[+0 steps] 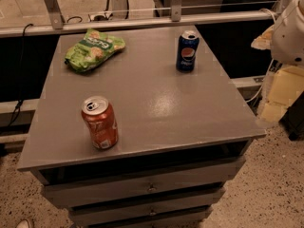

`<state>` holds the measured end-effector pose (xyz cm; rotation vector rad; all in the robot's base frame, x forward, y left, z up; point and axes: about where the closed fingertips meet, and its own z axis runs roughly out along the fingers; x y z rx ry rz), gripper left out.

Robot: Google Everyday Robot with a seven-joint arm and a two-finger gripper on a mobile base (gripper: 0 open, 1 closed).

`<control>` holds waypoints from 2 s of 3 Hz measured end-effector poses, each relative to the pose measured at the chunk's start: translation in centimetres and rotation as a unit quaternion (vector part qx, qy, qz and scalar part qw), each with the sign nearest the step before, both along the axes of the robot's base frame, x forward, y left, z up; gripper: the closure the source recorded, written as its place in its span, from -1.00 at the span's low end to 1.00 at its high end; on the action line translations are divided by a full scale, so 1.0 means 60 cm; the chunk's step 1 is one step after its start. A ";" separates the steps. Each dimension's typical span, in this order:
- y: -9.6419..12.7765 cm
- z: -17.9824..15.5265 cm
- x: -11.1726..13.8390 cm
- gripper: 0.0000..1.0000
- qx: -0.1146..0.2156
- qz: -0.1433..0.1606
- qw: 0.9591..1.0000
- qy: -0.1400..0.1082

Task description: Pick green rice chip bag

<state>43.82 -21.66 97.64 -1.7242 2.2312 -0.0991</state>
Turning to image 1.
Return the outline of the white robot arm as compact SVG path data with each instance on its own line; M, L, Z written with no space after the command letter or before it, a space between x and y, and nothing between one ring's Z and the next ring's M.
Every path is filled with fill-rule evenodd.
M292 0L277 18L271 55L282 67L264 80L259 118L274 123L304 91L304 0Z

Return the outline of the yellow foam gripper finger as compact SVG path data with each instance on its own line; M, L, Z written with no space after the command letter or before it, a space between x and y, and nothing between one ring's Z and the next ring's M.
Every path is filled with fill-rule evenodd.
M278 122L303 91L304 67L281 68L274 75L260 118L268 123Z

